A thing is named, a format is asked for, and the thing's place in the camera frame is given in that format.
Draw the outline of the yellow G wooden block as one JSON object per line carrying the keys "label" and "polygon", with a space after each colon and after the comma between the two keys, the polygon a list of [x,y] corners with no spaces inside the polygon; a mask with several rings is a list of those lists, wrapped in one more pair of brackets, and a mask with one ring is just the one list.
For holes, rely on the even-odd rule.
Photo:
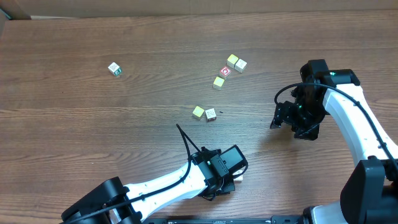
{"label": "yellow G wooden block", "polygon": [[204,114],[205,110],[200,107],[200,106],[196,106],[195,109],[192,112],[192,115],[195,119],[197,120],[201,120],[203,114]]}

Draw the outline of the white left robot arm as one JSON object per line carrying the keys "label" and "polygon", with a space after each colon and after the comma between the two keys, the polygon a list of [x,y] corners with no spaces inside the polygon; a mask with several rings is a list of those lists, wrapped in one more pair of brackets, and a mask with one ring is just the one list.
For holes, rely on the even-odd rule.
{"label": "white left robot arm", "polygon": [[236,145],[226,151],[202,147],[181,168],[154,180],[126,185],[119,177],[104,181],[66,209],[61,219],[63,223],[143,223],[174,202],[229,194],[247,168]]}

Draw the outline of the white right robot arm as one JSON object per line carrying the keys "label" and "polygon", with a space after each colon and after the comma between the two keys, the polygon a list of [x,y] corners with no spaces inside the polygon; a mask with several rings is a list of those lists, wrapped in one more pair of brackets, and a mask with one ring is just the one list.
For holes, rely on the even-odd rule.
{"label": "white right robot arm", "polygon": [[302,81],[289,85],[293,102],[276,101],[272,129],[290,125],[295,139],[316,140],[330,115],[351,152],[354,171],[340,199],[306,208],[299,217],[271,218],[272,223],[397,223],[397,144],[371,111],[351,69],[330,70],[324,59],[300,69]]}

